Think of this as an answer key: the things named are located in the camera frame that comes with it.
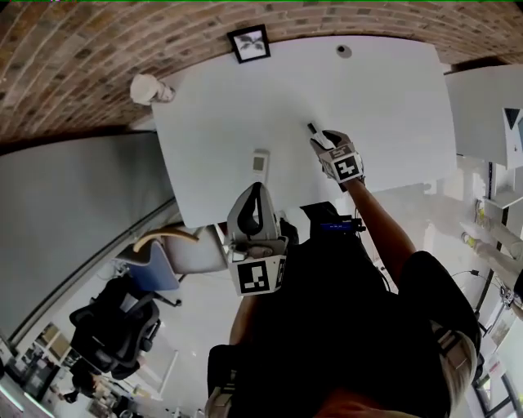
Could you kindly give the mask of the white marker pen black cap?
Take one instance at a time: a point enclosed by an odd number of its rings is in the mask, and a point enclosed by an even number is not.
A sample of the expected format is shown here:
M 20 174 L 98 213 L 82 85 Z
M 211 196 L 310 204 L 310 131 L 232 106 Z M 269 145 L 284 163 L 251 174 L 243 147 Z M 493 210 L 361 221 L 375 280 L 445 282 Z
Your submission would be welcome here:
M 322 149 L 325 148 L 324 136 L 322 131 L 318 131 L 313 122 L 307 124 L 307 128 L 311 133 L 311 139 Z

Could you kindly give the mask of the black office chair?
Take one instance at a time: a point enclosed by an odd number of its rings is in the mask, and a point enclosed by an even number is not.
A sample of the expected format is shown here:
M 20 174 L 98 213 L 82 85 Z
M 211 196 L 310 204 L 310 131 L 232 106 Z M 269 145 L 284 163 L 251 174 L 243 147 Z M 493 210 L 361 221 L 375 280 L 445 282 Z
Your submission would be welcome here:
M 109 280 L 88 305 L 70 314 L 71 347 L 95 371 L 127 379 L 140 369 L 139 358 L 151 351 L 159 331 L 156 296 L 127 275 Z

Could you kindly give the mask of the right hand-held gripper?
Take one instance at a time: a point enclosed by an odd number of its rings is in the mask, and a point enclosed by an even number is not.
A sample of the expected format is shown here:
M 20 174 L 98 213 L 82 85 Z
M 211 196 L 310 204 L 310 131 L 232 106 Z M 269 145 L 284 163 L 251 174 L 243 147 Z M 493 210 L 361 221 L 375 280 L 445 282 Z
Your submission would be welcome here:
M 349 136 L 335 130 L 323 130 L 322 133 L 324 136 L 310 138 L 310 145 L 324 174 L 335 180 L 342 191 L 346 191 L 346 183 L 352 180 L 364 184 L 363 159 Z

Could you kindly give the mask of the black waist-mounted device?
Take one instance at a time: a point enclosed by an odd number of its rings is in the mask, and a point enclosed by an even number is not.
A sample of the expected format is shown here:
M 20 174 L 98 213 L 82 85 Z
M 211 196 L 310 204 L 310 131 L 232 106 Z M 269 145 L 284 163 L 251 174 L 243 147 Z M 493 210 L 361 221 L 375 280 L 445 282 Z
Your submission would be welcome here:
M 353 233 L 358 234 L 366 231 L 362 219 L 344 216 L 336 222 L 323 223 L 320 225 L 325 232 Z

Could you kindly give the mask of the white desk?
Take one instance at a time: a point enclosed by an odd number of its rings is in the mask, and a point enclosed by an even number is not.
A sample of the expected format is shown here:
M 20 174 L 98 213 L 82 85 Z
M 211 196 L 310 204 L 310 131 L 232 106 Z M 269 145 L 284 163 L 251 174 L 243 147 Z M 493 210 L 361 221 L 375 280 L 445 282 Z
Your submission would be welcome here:
M 352 50 L 348 59 L 338 45 Z M 255 149 L 270 152 L 266 187 L 285 210 L 340 197 L 310 146 L 319 130 L 347 133 L 374 192 L 438 180 L 456 166 L 453 117 L 436 49 L 396 38 L 277 42 L 270 57 L 230 55 L 168 78 L 173 101 L 154 123 L 182 219 L 224 221 L 252 183 Z

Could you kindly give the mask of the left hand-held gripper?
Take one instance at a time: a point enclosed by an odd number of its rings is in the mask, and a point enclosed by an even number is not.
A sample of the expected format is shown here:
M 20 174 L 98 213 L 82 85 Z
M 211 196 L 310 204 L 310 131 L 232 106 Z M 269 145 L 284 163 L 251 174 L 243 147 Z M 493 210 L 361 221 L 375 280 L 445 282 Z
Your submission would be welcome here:
M 283 282 L 288 239 L 279 237 L 279 222 L 263 183 L 253 183 L 236 199 L 227 217 L 227 228 L 231 239 L 255 235 L 265 240 L 230 244 L 227 260 L 237 294 L 257 296 L 278 291 Z

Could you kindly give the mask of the black picture frame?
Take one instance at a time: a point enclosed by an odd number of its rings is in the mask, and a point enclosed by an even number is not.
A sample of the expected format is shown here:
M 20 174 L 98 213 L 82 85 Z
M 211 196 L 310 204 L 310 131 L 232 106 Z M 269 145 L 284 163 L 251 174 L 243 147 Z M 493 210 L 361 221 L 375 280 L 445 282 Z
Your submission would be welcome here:
M 236 29 L 226 36 L 239 64 L 270 57 L 266 26 L 263 24 Z

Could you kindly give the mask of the person's black clothed body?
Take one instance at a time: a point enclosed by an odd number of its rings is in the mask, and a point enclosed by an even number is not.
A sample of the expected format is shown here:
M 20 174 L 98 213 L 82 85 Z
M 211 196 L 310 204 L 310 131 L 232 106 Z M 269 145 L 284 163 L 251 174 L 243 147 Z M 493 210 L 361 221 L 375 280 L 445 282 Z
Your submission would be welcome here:
M 208 356 L 221 418 L 365 415 L 449 418 L 480 369 L 480 328 L 432 254 L 416 251 L 387 289 L 360 238 L 332 231 L 328 202 L 304 207 L 310 237 L 292 244 L 278 291 L 253 299 L 246 335 Z

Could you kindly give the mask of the printed paper cup with lid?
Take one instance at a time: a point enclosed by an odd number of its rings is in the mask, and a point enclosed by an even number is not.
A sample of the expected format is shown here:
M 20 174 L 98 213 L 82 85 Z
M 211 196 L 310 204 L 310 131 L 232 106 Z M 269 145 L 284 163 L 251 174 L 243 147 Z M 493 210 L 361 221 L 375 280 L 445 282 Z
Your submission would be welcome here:
M 151 74 L 137 74 L 130 86 L 130 97 L 139 105 L 173 101 L 175 90 Z

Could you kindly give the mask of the white remote control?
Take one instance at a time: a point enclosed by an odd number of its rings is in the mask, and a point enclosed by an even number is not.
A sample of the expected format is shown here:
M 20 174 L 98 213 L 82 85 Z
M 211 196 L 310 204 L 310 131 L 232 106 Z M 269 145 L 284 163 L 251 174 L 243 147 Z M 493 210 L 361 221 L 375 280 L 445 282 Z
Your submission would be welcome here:
M 270 162 L 270 152 L 265 149 L 255 149 L 252 158 L 252 182 L 267 182 Z

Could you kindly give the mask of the person's right forearm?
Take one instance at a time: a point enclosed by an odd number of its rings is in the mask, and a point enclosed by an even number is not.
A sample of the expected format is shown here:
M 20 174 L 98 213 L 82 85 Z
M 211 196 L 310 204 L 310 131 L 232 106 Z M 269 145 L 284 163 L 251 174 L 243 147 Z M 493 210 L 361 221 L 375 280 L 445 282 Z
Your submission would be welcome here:
M 400 289 L 404 265 L 416 252 L 413 242 L 362 181 L 348 180 L 342 185 L 360 213 L 384 267 Z

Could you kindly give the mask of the blue chair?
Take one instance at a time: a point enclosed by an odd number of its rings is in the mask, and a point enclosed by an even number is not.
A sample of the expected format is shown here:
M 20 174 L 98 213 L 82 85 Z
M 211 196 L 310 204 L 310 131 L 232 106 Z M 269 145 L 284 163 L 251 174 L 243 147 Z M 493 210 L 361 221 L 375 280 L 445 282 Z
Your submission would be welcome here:
M 180 283 L 158 240 L 147 242 L 138 252 L 133 251 L 132 246 L 127 246 L 114 260 L 125 268 L 124 276 L 130 282 L 133 295 L 154 293 L 155 299 L 172 307 L 181 307 L 181 299 L 163 297 L 165 291 L 178 290 Z

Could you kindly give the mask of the person's left forearm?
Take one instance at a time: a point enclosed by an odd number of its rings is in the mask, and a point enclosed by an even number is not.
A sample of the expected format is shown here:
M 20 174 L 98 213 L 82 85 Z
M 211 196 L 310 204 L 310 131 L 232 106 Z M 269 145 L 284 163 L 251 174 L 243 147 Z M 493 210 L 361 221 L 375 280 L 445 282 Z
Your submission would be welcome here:
M 252 342 L 260 296 L 244 296 L 239 304 L 230 329 L 230 345 L 246 345 Z

